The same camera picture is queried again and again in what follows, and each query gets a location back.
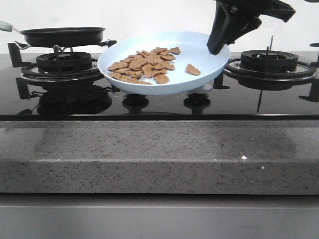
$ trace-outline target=white wall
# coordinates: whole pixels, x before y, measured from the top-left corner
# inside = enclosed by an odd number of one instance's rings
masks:
[[[312,51],[319,42],[319,3],[285,0],[296,14],[287,23],[261,16],[263,24],[231,45],[233,52],[266,49],[274,35],[274,50]],[[47,27],[105,27],[104,40],[124,40],[156,31],[197,31],[209,34],[215,12],[213,0],[0,0],[0,20],[19,30]],[[8,53],[7,43],[25,43],[15,32],[0,31],[0,53]],[[102,52],[98,46],[76,49]],[[24,51],[51,52],[45,48]]]

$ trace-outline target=speckled stone countertop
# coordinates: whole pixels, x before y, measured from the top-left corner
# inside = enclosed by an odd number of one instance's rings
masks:
[[[2,121],[0,192],[319,194],[317,121]]]

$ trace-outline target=stovetop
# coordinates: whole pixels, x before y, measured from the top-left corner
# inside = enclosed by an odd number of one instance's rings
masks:
[[[318,57],[318,52],[296,54],[307,63]],[[31,62],[36,56],[22,55]],[[112,88],[102,78],[67,96],[71,98],[67,102],[74,98],[82,99],[80,102],[61,104],[61,95],[35,85],[27,85],[27,95],[21,97],[26,87],[17,86],[21,68],[12,67],[9,54],[1,54],[0,62],[0,120],[319,120],[316,78],[290,86],[256,86],[224,74],[212,79],[212,90],[205,94],[166,96],[131,95]]]

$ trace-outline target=white plate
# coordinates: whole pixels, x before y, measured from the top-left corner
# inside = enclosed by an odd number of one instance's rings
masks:
[[[207,49],[209,35],[198,32],[158,32],[143,36],[133,37],[119,42],[106,49],[98,60],[99,70],[108,81],[115,87],[133,94],[140,95],[169,95],[187,92],[204,86],[215,79],[224,69],[229,57],[230,50],[225,45],[218,55],[211,54]],[[114,62],[136,54],[136,51],[150,51],[156,47],[180,47],[181,53],[175,55],[171,61],[175,70],[168,71],[170,81],[160,85],[152,79],[141,80],[151,82],[152,85],[140,85],[116,80],[109,76],[107,68]],[[188,64],[201,71],[199,76],[186,73]]]

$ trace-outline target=food on plate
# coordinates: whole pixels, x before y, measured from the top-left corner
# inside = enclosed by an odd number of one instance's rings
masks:
[[[156,75],[155,80],[158,84],[166,84],[167,82],[169,82],[169,78],[167,75]]]
[[[108,67],[108,70],[109,71],[113,71],[113,70],[116,70],[116,69],[125,68],[127,66],[128,66],[128,64],[126,62],[114,62],[112,64],[112,66]]]
[[[188,74],[195,75],[195,76],[199,76],[201,74],[201,72],[191,64],[187,65],[186,72]]]
[[[174,55],[178,55],[180,54],[180,48],[177,46],[177,47],[174,47],[174,48],[171,48],[169,50],[170,53],[173,53]]]
[[[173,54],[180,54],[178,46],[171,49],[156,47],[150,52],[137,51],[135,55],[114,62],[107,69],[111,71],[110,77],[120,81],[151,85],[151,83],[141,80],[144,77],[146,79],[154,78],[158,84],[166,84],[169,82],[167,71],[175,69],[175,66],[170,63],[176,59]]]

